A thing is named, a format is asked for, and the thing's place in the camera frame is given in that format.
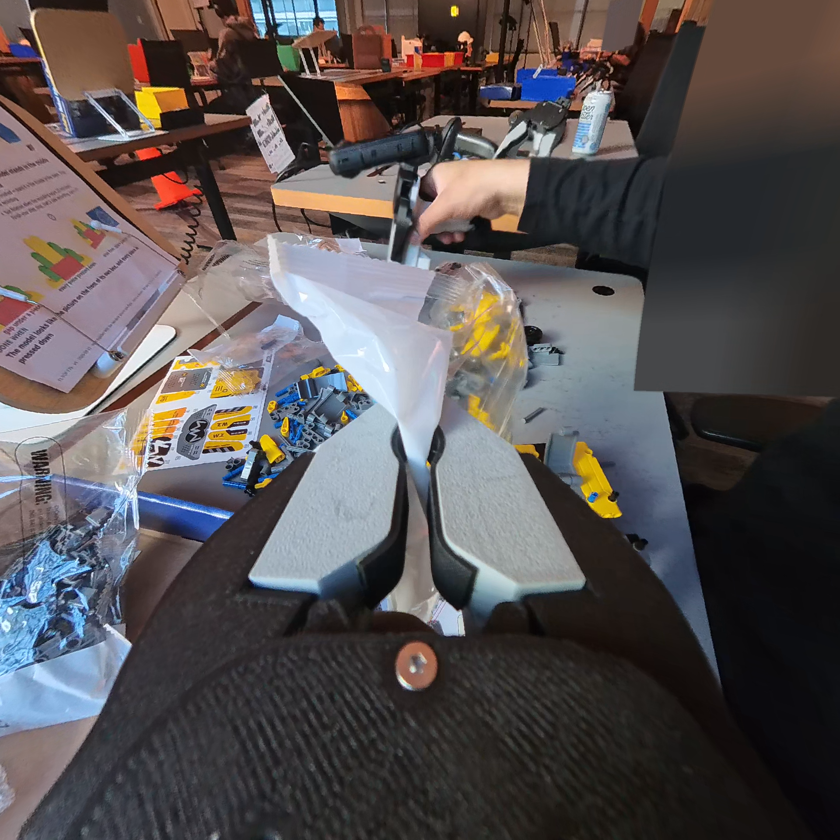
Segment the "partly built yellow model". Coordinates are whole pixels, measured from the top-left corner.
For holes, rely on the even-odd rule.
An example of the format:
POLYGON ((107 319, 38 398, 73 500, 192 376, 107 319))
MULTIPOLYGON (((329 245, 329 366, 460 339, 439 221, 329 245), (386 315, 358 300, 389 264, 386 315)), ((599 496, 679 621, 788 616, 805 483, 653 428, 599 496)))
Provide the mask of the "partly built yellow model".
POLYGON ((623 515, 617 504, 618 493, 578 431, 551 433, 544 444, 516 444, 515 449, 541 461, 599 517, 618 519, 623 515))

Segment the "pile of small building pieces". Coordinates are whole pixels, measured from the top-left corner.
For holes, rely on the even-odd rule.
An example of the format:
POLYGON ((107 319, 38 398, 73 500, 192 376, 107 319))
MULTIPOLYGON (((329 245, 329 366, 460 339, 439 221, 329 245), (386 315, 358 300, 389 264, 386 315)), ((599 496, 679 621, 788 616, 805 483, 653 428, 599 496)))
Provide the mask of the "pile of small building pieces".
POLYGON ((230 458, 222 484, 253 497, 300 457, 314 453, 374 404, 341 365, 319 366, 278 391, 268 403, 273 426, 230 458))

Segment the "cardboard set box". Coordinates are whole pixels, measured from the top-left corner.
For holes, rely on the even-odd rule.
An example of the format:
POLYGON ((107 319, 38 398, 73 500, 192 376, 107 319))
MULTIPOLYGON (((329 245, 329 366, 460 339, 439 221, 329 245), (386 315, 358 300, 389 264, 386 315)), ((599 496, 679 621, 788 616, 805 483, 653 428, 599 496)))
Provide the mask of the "cardboard set box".
MULTIPOLYGON (((140 498, 140 557, 123 586, 123 614, 134 642, 165 590, 203 543, 229 517, 191 502, 140 498)), ((88 717, 1 738, 1 838, 15 839, 21 827, 97 721, 88 717)))

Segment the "orange cone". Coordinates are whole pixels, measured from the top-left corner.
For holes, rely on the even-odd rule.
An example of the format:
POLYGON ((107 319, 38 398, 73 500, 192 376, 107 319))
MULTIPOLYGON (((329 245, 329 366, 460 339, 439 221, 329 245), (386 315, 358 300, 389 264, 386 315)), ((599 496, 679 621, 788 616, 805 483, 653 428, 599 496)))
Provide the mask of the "orange cone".
POLYGON ((154 209, 158 212, 183 208, 203 198, 200 188, 189 186, 174 171, 153 175, 150 180, 159 198, 154 204, 154 209))

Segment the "white paper sign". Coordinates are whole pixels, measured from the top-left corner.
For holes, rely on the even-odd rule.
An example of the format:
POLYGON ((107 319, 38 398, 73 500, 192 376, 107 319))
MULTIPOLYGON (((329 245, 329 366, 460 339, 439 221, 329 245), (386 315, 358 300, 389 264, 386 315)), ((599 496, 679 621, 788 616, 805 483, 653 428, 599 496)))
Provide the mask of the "white paper sign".
POLYGON ((256 99, 247 109, 250 128, 269 171, 280 175, 296 160, 268 94, 256 99))

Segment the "wooden top table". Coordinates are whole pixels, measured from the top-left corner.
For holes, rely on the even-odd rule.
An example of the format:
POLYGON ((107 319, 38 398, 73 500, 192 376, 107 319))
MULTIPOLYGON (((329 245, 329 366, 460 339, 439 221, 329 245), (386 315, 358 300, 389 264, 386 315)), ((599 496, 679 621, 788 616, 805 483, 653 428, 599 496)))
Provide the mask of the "wooden top table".
POLYGON ((82 161, 102 164, 103 168, 98 174, 105 183, 114 188, 147 181, 153 176, 168 172, 194 170, 220 237, 236 240, 234 227, 210 165, 206 140, 249 126, 250 118, 245 115, 209 114, 201 124, 168 131, 142 132, 132 136, 108 134, 100 138, 74 139, 56 122, 48 124, 47 128, 63 140, 82 161), (164 146, 171 146, 174 150, 149 160, 115 164, 121 155, 137 154, 142 150, 159 149, 164 146))

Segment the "person's right forearm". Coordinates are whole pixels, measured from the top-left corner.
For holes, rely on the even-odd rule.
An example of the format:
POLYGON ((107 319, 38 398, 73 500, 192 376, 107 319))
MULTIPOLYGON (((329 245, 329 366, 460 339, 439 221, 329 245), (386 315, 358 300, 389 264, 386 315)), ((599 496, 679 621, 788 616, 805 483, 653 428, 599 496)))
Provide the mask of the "person's right forearm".
POLYGON ((583 161, 532 159, 518 231, 647 269, 668 156, 583 161))

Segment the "black grey tool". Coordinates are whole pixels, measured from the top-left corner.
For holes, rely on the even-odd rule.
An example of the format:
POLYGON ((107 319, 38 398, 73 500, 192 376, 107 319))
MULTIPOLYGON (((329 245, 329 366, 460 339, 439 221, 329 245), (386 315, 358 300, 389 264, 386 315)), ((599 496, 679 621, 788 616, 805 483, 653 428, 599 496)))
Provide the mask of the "black grey tool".
POLYGON ((515 119, 509 120, 509 131, 499 143, 493 158, 516 156, 526 142, 531 144, 529 157, 550 158, 564 138, 571 104, 571 99, 561 98, 537 102, 533 108, 521 111, 515 119))

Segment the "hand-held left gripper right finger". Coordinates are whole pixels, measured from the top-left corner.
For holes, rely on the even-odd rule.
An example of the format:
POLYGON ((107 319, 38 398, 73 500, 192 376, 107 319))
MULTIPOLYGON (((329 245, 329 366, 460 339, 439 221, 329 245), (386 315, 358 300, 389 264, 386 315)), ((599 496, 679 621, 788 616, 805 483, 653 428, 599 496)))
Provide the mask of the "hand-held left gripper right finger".
POLYGON ((584 589, 583 570, 509 442, 444 402, 428 463, 434 584, 466 623, 485 623, 499 604, 584 589))

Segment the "blue storage tray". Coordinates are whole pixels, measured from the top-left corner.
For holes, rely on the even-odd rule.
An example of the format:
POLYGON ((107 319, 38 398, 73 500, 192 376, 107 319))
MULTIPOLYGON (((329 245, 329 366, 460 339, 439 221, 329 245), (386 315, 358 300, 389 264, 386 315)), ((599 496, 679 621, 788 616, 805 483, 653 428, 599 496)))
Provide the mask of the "blue storage tray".
POLYGON ((520 68, 516 83, 521 87, 520 99, 529 102, 557 101, 572 98, 577 80, 574 75, 561 75, 554 68, 520 68))

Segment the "yellow box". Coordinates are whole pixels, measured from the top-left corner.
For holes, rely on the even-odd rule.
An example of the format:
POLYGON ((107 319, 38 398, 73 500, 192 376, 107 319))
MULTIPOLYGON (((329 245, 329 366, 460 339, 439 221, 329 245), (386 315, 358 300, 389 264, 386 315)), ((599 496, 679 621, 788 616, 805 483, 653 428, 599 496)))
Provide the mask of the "yellow box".
POLYGON ((188 109, 186 93, 178 87, 142 87, 134 93, 136 106, 157 128, 161 126, 161 114, 188 109))

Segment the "yellow black sticker sheet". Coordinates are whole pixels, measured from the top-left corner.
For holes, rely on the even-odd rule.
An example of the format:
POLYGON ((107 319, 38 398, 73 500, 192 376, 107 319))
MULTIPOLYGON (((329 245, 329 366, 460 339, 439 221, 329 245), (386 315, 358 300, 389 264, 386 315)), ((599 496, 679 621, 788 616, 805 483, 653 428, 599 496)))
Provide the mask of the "yellow black sticker sheet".
POLYGON ((226 369, 174 359, 134 439, 142 475, 243 458, 265 412, 274 354, 226 369))

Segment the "person's black clothing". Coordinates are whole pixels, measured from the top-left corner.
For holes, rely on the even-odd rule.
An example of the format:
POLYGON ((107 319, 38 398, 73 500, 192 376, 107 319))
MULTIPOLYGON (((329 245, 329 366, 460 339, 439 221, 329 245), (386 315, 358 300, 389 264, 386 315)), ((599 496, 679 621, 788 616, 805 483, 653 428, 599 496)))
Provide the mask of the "person's black clothing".
POLYGON ((732 488, 685 495, 731 714, 813 836, 838 838, 838 399, 732 488))

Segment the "empty clear bag white label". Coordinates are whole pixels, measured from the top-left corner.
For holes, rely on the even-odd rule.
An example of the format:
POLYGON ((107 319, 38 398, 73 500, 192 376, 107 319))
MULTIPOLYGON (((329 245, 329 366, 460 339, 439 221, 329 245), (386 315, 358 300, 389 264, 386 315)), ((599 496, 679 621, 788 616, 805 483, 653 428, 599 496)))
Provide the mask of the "empty clear bag white label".
MULTIPOLYGON (((260 248, 242 245, 233 240, 221 240, 206 255, 194 277, 185 286, 190 298, 202 314, 211 315, 211 307, 216 304, 222 292, 236 293, 248 303, 257 303, 255 314, 267 316, 266 326, 253 328, 244 326, 241 332, 232 335, 224 332, 218 339, 202 350, 190 349, 195 361, 218 366, 212 360, 210 350, 216 341, 231 337, 237 338, 246 333, 255 333, 269 326, 282 314, 295 319, 294 313, 279 294, 270 277, 267 247, 260 248)), ((321 345, 311 342, 307 337, 300 345, 278 352, 274 362, 297 365, 319 356, 321 345)))

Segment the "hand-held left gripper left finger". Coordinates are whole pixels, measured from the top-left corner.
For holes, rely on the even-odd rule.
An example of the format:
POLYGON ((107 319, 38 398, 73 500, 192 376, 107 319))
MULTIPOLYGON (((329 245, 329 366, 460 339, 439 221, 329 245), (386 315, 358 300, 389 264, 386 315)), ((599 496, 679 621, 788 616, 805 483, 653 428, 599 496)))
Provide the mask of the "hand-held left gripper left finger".
POLYGON ((376 607, 403 575, 407 514, 402 439, 374 405, 311 457, 248 578, 376 607))

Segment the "clear bag grey parts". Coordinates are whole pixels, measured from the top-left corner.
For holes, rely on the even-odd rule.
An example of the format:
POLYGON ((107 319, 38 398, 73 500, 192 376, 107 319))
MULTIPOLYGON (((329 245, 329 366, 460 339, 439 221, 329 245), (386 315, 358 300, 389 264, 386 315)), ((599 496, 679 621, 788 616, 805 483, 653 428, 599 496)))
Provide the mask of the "clear bag grey parts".
POLYGON ((126 413, 99 413, 2 441, 2 736, 96 716, 128 656, 134 428, 126 413))

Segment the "desk with wooden edge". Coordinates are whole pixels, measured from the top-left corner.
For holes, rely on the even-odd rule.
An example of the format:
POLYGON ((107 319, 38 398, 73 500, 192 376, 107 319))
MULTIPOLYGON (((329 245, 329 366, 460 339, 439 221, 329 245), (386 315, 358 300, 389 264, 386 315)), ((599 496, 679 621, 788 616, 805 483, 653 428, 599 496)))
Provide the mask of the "desk with wooden edge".
MULTIPOLYGON (((502 116, 465 116, 464 127, 480 130, 483 137, 499 143, 508 132, 508 118, 502 116)), ((552 157, 568 159, 572 156, 572 143, 578 120, 569 117, 567 130, 552 157)), ((597 161, 634 158, 637 150, 627 122, 610 120, 602 137, 601 147, 595 155, 597 161)), ((323 211, 340 217, 365 217, 384 219, 382 223, 353 222, 365 229, 384 235, 392 221, 392 203, 398 167, 392 165, 383 174, 372 175, 362 171, 354 178, 333 174, 328 165, 313 167, 291 176, 272 186, 274 203, 281 207, 297 207, 306 211, 323 211)), ((515 232, 517 221, 512 215, 494 219, 492 229, 515 232)))

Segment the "person's right hand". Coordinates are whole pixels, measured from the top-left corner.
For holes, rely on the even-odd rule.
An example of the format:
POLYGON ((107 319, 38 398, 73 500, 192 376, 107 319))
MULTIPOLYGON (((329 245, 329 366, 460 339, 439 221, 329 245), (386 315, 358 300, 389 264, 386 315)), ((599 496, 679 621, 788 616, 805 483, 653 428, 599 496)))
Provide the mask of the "person's right hand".
POLYGON ((456 231, 460 222, 475 217, 488 221, 512 215, 519 218, 526 201, 530 161, 448 161, 433 166, 419 184, 418 195, 428 202, 416 219, 412 241, 430 237, 444 245, 461 244, 466 232, 456 231))

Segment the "grey handheld tool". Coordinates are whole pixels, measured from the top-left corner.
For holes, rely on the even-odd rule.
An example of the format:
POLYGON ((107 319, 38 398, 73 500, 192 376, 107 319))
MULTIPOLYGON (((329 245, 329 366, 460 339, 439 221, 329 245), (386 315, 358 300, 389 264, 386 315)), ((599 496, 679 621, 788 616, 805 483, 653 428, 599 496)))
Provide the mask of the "grey handheld tool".
POLYGON ((441 130, 436 162, 463 158, 492 160, 496 154, 495 143, 478 133, 466 131, 461 119, 455 117, 441 130))

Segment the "clear parts bag white header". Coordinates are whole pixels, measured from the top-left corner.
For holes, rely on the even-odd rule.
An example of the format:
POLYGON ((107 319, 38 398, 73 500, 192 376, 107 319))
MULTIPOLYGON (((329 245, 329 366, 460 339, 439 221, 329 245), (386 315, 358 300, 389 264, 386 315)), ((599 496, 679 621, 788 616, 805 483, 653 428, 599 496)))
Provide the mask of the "clear parts bag white header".
POLYGON ((396 420, 421 491, 421 446, 432 442, 445 396, 511 441, 529 358, 518 295, 490 265, 401 266, 356 240, 293 234, 268 236, 266 248, 278 296, 396 420))

